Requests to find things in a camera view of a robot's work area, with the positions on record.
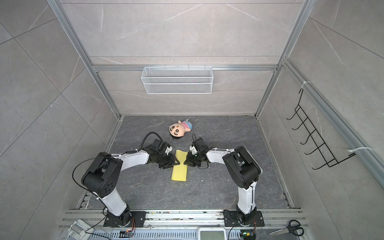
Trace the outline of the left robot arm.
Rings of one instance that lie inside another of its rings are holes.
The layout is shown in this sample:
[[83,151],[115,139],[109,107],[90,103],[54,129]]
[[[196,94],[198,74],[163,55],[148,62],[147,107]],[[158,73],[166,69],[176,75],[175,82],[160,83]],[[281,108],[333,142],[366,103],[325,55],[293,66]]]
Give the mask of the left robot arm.
[[180,162],[171,153],[172,149],[170,144],[156,139],[147,147],[120,155],[101,152],[93,159],[81,183],[102,201],[110,214],[121,217],[129,211],[129,207],[116,189],[120,173],[148,163],[158,164],[160,169],[178,166]]

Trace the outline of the yellow square paper sheet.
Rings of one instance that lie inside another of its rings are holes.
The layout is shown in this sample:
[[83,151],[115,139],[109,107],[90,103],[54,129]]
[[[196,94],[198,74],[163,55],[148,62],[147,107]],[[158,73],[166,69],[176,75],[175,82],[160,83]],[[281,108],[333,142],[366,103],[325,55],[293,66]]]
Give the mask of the yellow square paper sheet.
[[187,155],[188,152],[176,150],[175,156],[180,164],[173,167],[171,180],[179,182],[185,182],[187,180],[188,166],[184,164],[187,160]]

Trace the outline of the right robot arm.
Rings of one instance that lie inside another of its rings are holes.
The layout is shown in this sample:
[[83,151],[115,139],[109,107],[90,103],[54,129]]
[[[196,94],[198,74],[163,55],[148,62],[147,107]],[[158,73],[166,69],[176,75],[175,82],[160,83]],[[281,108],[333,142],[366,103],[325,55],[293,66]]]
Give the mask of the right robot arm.
[[184,164],[199,168],[202,162],[226,166],[232,180],[238,186],[237,212],[242,217],[251,216],[256,211],[256,185],[263,170],[250,151],[244,146],[234,149],[210,148],[202,138],[199,138],[192,142]]

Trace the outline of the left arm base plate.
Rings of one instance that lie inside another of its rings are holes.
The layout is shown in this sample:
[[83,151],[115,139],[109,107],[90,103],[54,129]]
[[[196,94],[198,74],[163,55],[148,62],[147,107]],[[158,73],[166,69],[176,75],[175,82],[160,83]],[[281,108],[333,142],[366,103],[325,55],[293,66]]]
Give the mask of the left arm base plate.
[[146,214],[147,212],[145,211],[125,211],[117,217],[108,212],[103,226],[112,228],[129,228],[135,225],[136,228],[142,228],[144,226]]

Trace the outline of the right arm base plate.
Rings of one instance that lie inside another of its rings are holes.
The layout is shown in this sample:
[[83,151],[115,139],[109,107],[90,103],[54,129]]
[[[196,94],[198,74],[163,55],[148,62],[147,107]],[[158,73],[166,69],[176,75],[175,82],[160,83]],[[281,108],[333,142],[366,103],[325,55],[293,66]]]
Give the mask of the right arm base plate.
[[223,211],[224,222],[226,227],[236,226],[256,226],[264,227],[264,217],[261,211],[253,210],[249,214],[244,214],[240,210],[236,211]]

